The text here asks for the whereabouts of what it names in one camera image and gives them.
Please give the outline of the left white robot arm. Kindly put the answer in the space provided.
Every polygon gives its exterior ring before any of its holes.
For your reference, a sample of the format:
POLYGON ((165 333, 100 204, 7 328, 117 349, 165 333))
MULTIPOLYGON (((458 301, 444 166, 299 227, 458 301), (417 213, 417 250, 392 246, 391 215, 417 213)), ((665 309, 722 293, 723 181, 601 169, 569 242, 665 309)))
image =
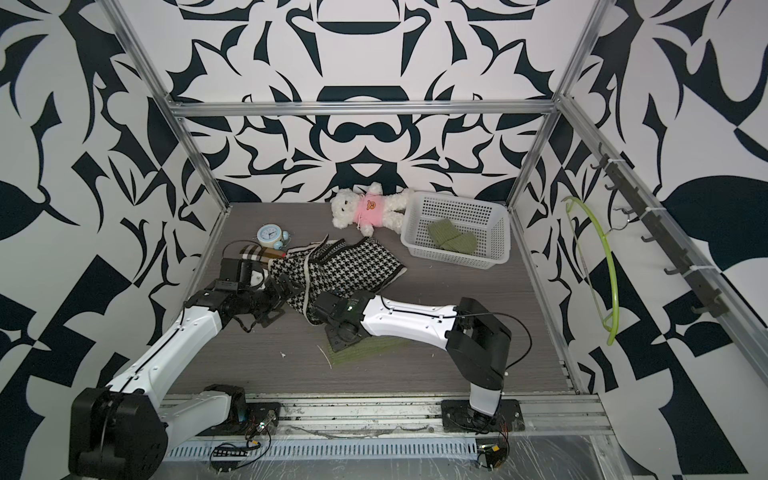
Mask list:
POLYGON ((219 279, 184 304, 170 329, 138 360, 100 388, 73 401, 68 467, 94 479, 148 479, 166 454, 186 440, 222 425, 250 429, 253 416, 242 390, 212 386, 175 407, 162 401, 180 374, 232 320, 251 315, 269 325, 297 287, 285 275, 254 285, 219 279))

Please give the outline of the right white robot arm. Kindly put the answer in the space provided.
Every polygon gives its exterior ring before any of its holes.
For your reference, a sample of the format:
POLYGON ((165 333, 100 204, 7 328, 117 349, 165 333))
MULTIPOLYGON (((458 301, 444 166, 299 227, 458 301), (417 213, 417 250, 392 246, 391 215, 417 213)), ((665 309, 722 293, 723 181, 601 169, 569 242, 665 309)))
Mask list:
POLYGON ((502 396, 512 341, 499 316, 475 299, 457 305, 427 306, 394 301, 368 291, 348 298, 318 295, 311 312, 325 324, 333 351, 340 352, 373 337, 393 337, 431 345, 451 358, 470 385, 467 401, 442 406, 448 431, 485 434, 504 430, 509 418, 502 396))

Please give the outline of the green knitted scarf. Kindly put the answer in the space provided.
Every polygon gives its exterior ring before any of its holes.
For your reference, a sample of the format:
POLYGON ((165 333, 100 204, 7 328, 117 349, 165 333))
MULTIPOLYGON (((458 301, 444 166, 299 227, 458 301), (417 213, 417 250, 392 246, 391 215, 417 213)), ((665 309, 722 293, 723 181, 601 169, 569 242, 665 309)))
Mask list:
POLYGON ((460 231, 449 219, 430 223, 427 232, 435 246, 441 250, 473 255, 477 250, 477 238, 471 232, 460 231))
POLYGON ((357 362, 366 358, 388 353, 401 347, 408 346, 411 343, 411 340, 398 337, 369 337, 339 352, 329 350, 326 356, 329 365, 335 367, 337 365, 357 362))

